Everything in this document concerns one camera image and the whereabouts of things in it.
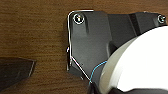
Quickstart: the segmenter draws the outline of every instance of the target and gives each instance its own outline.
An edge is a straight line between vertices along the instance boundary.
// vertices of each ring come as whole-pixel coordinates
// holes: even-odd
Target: screw
[[[74,15],[73,20],[76,24],[82,24],[84,21],[84,16],[82,14],[77,13]]]
[[[159,15],[159,16],[158,16],[158,21],[159,21],[160,23],[164,23],[164,22],[166,21],[166,17],[163,16],[163,15]]]

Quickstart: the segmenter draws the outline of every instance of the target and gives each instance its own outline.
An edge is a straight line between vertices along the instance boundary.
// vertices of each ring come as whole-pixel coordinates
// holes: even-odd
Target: black device
[[[73,11],[68,15],[67,70],[79,77],[86,77],[94,82],[91,87],[97,87],[104,67],[102,64],[94,70],[97,65],[108,60],[127,41],[166,25],[166,17],[159,13],[107,14],[103,11]]]

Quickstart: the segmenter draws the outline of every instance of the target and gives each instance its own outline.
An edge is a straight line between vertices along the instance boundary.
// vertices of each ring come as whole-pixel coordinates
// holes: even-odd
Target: white round object
[[[112,87],[168,90],[168,26],[152,29],[113,53],[103,68],[99,89],[106,94]]]

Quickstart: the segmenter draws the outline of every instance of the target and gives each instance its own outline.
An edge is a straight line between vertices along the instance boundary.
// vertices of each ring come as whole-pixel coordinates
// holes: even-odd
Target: wooden surface
[[[37,60],[32,77],[1,94],[86,94],[87,84],[66,71],[63,22],[73,10],[158,12],[167,0],[0,0],[0,57]]]

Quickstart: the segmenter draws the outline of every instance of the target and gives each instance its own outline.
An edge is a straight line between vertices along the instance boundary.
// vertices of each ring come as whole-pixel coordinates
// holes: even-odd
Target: white cord
[[[83,74],[86,76],[86,78],[90,81],[90,79],[87,76],[87,74],[85,73],[85,71],[82,69],[82,67],[79,65],[79,63],[76,61],[76,59],[73,56],[71,56],[71,60],[73,60],[76,63],[76,65],[80,68],[80,70],[83,72]]]

